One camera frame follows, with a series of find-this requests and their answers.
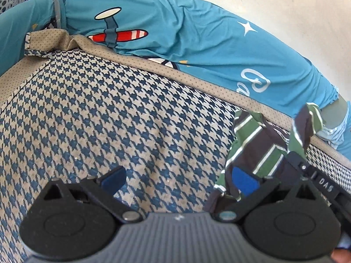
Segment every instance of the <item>white star print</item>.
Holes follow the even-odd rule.
[[[246,24],[243,24],[243,23],[241,23],[241,22],[238,22],[238,23],[241,24],[241,25],[245,28],[244,36],[246,36],[246,34],[247,34],[249,31],[255,31],[255,32],[257,32],[256,30],[254,30],[254,29],[251,27],[251,25],[250,25],[249,22],[247,22]]]

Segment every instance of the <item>dotted beige fabric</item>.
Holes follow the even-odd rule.
[[[237,92],[203,81],[199,78],[193,77],[187,73],[183,73],[168,66],[164,66],[147,59],[142,59],[140,57],[117,54],[106,46],[93,43],[89,38],[85,36],[69,36],[68,32],[63,29],[47,29],[30,33],[29,49],[32,50],[71,50],[76,47],[80,47],[85,52],[111,60],[113,62],[162,75],[164,77],[193,87],[204,93],[210,94],[214,97],[220,98],[224,101],[240,106],[245,110],[259,111],[272,123],[286,130],[290,130],[291,128],[292,119],[289,116]],[[318,137],[312,137],[311,144],[327,153],[340,164],[351,169],[350,160],[327,145]]]
[[[48,59],[37,56],[26,56],[12,66],[0,77],[0,107],[11,98],[12,94],[19,90],[38,68],[42,68]]]

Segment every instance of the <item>white wall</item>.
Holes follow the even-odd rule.
[[[351,100],[351,0],[208,0],[310,59]]]

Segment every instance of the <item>green and brown striped cloth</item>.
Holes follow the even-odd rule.
[[[221,171],[204,210],[213,212],[218,199],[224,194],[240,197],[240,191],[232,182],[234,167],[245,168],[261,178],[271,175],[289,178],[289,171],[284,171],[285,156],[295,151],[306,159],[310,139],[322,126],[321,114],[314,103],[302,107],[292,122],[290,135],[268,123],[259,112],[237,111],[233,125],[236,140],[230,147],[225,169]]]

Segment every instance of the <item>blue and beige houndstooth pattern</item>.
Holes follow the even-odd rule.
[[[51,177],[78,182],[123,165],[125,203],[200,211],[240,108],[81,50],[51,57],[0,111],[0,261],[26,258],[19,225]],[[351,191],[348,169],[315,147],[308,159]]]

